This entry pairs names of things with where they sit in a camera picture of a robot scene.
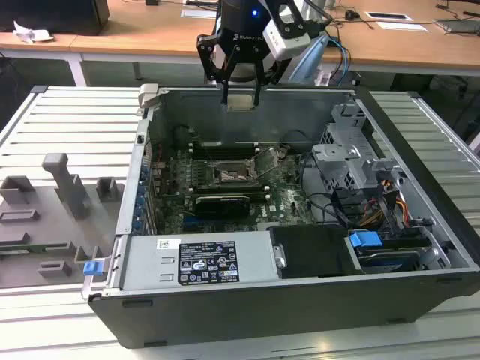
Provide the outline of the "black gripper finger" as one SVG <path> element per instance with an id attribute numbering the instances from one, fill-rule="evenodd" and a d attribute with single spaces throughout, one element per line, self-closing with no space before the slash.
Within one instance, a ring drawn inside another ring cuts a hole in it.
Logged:
<path id="1" fill-rule="evenodd" d="M 217 67 L 212 58 L 215 47 L 220 47 L 225 54 L 222 67 Z M 229 81 L 236 65 L 239 63 L 240 47 L 228 40 L 227 36 L 216 34 L 199 35 L 196 48 L 207 79 L 214 80 L 222 85 L 221 103 L 227 105 Z"/>
<path id="2" fill-rule="evenodd" d="M 260 92 L 263 86 L 268 84 L 276 84 L 279 81 L 279 70 L 281 69 L 281 63 L 274 59 L 273 65 L 265 70 L 264 59 L 269 54 L 269 48 L 255 45 L 253 47 L 253 65 L 255 71 L 256 85 L 253 98 L 253 105 L 256 107 L 260 102 Z"/>

